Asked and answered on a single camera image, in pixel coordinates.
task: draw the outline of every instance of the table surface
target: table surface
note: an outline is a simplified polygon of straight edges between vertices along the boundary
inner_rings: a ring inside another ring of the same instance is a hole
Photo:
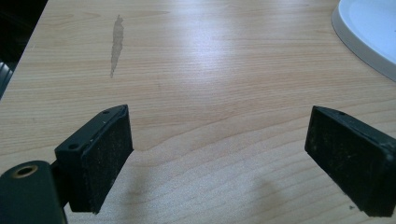
[[[0,103],[0,170],[54,161],[127,104],[134,152],[101,212],[67,205],[70,223],[394,223],[304,151],[313,105],[396,137],[396,83],[338,38],[337,4],[49,0]]]

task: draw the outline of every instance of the gray mark on table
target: gray mark on table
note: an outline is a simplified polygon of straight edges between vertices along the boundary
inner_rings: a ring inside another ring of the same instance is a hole
[[[119,57],[121,55],[122,50],[122,39],[123,39],[123,19],[120,15],[117,17],[116,22],[114,23],[113,29],[113,49],[111,50],[111,72],[110,76],[113,77],[114,70],[116,70],[117,62],[119,61]]]

